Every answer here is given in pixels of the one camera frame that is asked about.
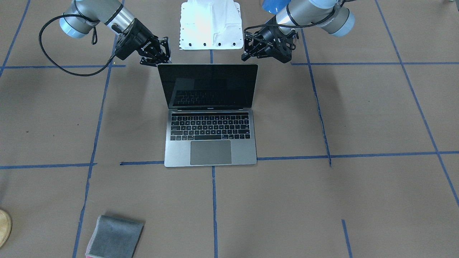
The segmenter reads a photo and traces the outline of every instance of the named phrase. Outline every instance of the laptop keyboard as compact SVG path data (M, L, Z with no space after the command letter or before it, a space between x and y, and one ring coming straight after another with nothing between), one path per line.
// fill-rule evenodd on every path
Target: laptop keyboard
M250 139L248 112L173 113L170 140Z

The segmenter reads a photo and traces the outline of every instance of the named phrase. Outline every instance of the floor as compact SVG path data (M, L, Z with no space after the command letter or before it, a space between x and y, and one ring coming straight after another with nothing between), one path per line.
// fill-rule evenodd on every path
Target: floor
M174 63L242 63L179 50L184 0L126 0ZM237 0L243 26L272 17ZM76 77L38 33L66 1L0 1L0 257L83 257L99 215L145 223L135 258L459 257L459 12L447 0L359 0L342 38L299 34L290 63L251 58L258 163L165 168L157 69L132 54ZM49 55L90 73L111 55L57 22Z

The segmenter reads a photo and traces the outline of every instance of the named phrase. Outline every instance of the trackpad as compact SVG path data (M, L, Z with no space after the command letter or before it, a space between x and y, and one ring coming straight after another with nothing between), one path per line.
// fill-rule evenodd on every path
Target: trackpad
M231 164L231 141L192 141L190 163L191 165Z

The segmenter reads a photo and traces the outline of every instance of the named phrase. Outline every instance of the blue object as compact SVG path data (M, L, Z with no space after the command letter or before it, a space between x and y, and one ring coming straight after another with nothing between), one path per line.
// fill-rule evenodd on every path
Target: blue object
M262 8L272 14L277 14L280 10L287 6L291 0L264 0Z

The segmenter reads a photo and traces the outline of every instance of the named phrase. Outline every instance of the black cable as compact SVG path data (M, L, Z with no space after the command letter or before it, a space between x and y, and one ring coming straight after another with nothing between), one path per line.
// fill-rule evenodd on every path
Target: black cable
M80 10L78 9L77 2L75 0L73 0L73 5L75 6L75 10L77 10L77 12L80 15L84 16L83 13L81 13ZM84 16L84 19L91 22L91 20L89 18L87 18L86 16ZM93 45L97 44L97 31L95 30L95 26L94 26L94 32L92 33L91 44L93 44Z
M283 27L283 28L308 28L308 27L312 27L312 26L315 26L317 24L321 24L323 22L325 22L326 20L330 19L330 17L332 17L333 15L335 14L335 9L333 8L333 11L327 15L327 17L323 18L322 20L318 21L318 22L313 22L311 24L308 24L308 25L301 25L301 26L293 26L293 25L283 25L283 24L261 24L261 25L256 25L256 26L250 26L250 27L247 27L244 29L244 33L248 30L248 29L253 29L253 28L260 28L260 27Z
M43 34L43 31L45 30L45 28L50 25L53 21L57 20L57 19L60 19L60 18L65 18L65 17L79 17L79 18L83 18L89 22L95 22L95 21L91 21L89 18L87 18L86 16L83 16L83 15L79 15L79 14L64 14L64 15L59 15L57 17L54 17L52 18L51 20L49 20L47 23L45 23L43 25L43 27L41 28L40 30L40 33L38 34L38 42L40 44L40 48L41 50L43 51L43 53L45 54L45 56L48 58L48 60L50 60L55 66L57 66L59 69L61 69L62 71L68 73L68 74L71 74L71 75L76 75L76 76L92 76L92 75L96 75L100 72L102 72L105 68L108 67L108 65L110 64L110 62L115 58L115 55L117 53L117 51L108 59L107 63L99 70L99 71L96 71L94 73L88 73L88 74L81 74L81 73L72 73L64 68L62 68L61 66L59 66L56 62L54 62L51 57L46 53L44 47L43 47L43 43L41 42L41 37L42 37L42 34ZM95 42L97 43L97 35L93 35L93 42L94 42L94 37L96 38Z

